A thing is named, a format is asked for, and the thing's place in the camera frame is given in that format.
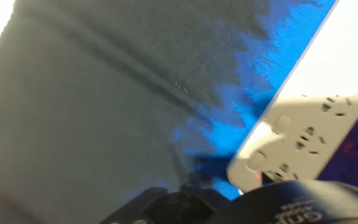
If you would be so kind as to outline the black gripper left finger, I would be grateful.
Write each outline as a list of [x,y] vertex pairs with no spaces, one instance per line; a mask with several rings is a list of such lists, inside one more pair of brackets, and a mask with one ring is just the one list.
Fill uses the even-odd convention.
[[100,224],[205,224],[230,200],[214,189],[193,184],[176,192],[152,187],[110,214]]

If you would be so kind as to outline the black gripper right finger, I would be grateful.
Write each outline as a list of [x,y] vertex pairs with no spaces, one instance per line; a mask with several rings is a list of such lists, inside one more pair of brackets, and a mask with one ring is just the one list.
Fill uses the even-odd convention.
[[262,185],[270,185],[275,183],[274,175],[271,172],[262,172]]

